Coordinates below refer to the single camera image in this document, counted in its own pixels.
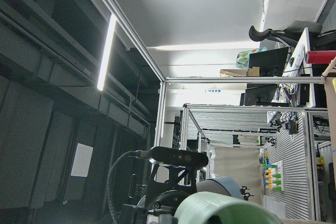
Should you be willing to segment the red cylinder bottle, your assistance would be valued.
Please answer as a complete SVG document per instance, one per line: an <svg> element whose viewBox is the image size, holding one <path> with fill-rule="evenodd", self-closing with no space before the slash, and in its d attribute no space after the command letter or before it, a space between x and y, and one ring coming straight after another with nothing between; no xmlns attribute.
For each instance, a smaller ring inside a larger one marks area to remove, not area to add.
<svg viewBox="0 0 336 224"><path fill-rule="evenodd" d="M313 65L328 64L335 58L335 53L335 50L307 51L306 63Z"/></svg>

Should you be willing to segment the light green cup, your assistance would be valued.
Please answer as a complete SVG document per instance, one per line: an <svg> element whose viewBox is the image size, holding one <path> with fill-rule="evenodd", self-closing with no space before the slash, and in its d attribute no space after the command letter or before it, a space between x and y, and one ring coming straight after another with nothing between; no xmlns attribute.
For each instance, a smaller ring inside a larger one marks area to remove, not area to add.
<svg viewBox="0 0 336 224"><path fill-rule="evenodd" d="M281 223L258 204L207 191L184 199L175 217L178 223Z"/></svg>

